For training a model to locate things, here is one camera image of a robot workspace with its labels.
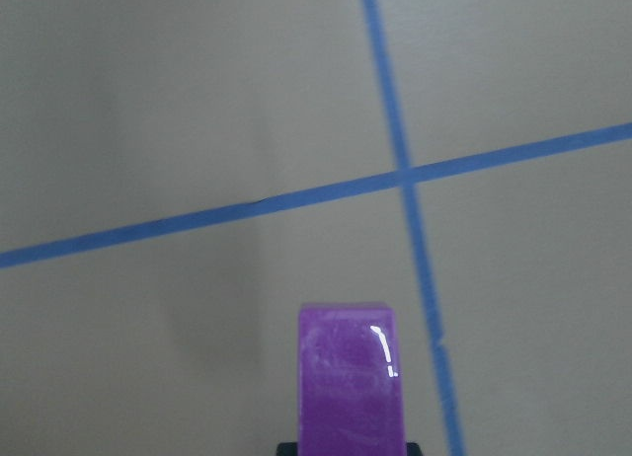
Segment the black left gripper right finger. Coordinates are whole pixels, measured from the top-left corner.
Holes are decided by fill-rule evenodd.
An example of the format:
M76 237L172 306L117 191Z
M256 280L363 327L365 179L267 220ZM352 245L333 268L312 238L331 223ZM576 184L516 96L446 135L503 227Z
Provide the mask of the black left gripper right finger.
M407 456L423 456L423 451L417 442L407 442L406 455Z

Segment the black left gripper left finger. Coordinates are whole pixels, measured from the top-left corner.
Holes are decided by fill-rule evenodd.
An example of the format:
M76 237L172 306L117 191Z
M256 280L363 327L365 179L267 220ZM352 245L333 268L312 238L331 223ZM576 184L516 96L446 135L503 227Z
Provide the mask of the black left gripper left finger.
M296 441L280 442L276 446L276 456L298 456L298 443Z

